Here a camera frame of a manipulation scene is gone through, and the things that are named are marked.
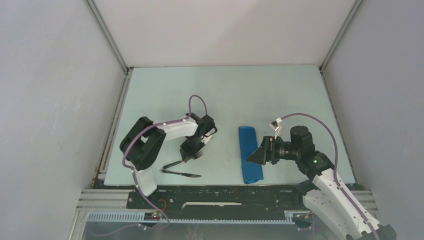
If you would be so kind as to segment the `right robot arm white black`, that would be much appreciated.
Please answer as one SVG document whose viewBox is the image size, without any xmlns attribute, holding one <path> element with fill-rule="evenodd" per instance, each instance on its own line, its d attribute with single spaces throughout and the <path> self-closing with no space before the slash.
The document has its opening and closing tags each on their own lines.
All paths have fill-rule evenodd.
<svg viewBox="0 0 424 240">
<path fill-rule="evenodd" d="M 279 160 L 295 161 L 308 179 L 294 186 L 291 204 L 297 209 L 309 209 L 340 240 L 397 238 L 394 228 L 382 225 L 339 178 L 331 160 L 315 149 L 313 136 L 306 126 L 292 127 L 290 141 L 264 136 L 258 149 L 246 160 L 261 165 L 274 165 Z"/>
</svg>

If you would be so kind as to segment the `knife with black handle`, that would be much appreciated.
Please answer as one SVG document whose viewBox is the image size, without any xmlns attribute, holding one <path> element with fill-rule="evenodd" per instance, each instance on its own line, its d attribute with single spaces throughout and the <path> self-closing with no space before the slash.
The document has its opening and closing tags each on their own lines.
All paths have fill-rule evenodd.
<svg viewBox="0 0 424 240">
<path fill-rule="evenodd" d="M 188 178 L 200 178 L 200 177 L 202 177 L 202 175 L 199 175 L 199 174 L 185 173 L 185 172 L 175 172 L 175 171 L 171 171 L 171 170 L 167 170 L 167 169 L 161 169 L 160 172 L 164 173 L 164 174 L 172 174 L 172 175 L 178 175 L 178 176 L 183 176 L 183 177 L 188 177 Z"/>
</svg>

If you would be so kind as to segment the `fork with black handle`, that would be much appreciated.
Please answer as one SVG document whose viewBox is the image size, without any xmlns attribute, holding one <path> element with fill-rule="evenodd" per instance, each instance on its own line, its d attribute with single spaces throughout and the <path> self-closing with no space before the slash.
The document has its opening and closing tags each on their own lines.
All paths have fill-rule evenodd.
<svg viewBox="0 0 424 240">
<path fill-rule="evenodd" d="M 181 164 L 181 163 L 186 163 L 186 162 L 188 162 L 189 160 L 196 160 L 196 159 L 198 159 L 198 158 L 200 158 L 200 157 L 202 157 L 202 156 L 203 156 L 203 152 L 202 152 L 202 151 L 197 152 L 194 156 L 187 156 L 187 155 L 183 154 L 183 155 L 182 155 L 182 160 L 175 161 L 175 162 L 169 163 L 169 164 L 167 164 L 167 165 L 164 165 L 164 166 L 162 167 L 162 169 L 163 169 L 163 170 L 166 170 L 166 169 L 169 169 L 169 168 L 174 167 L 174 166 L 176 166 L 176 165 L 179 165 L 179 164 Z"/>
</svg>

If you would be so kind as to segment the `blue cloth napkin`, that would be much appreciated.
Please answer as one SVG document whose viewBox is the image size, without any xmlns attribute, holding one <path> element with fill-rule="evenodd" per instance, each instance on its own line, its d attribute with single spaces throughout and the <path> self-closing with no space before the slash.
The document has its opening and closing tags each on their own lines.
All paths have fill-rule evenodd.
<svg viewBox="0 0 424 240">
<path fill-rule="evenodd" d="M 240 126 L 238 128 L 238 139 L 243 183 L 249 185 L 263 180 L 262 166 L 248 161 L 248 157 L 258 149 L 255 128 L 251 126 Z"/>
</svg>

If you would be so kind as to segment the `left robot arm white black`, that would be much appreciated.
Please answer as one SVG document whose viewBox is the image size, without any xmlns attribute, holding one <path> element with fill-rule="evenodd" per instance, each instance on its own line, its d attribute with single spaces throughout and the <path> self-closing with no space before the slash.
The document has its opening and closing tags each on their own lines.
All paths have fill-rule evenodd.
<svg viewBox="0 0 424 240">
<path fill-rule="evenodd" d="M 162 173 L 171 174 L 169 168 L 200 158 L 202 149 L 217 131 L 214 119 L 208 114 L 199 117 L 188 113 L 182 119 L 158 123 L 146 116 L 139 118 L 119 145 L 123 153 L 122 164 L 131 170 L 140 192 L 138 201 L 145 208 L 153 208 L 158 202 L 157 184 L 151 167 L 164 142 L 185 138 L 179 148 L 181 159 L 160 169 Z"/>
</svg>

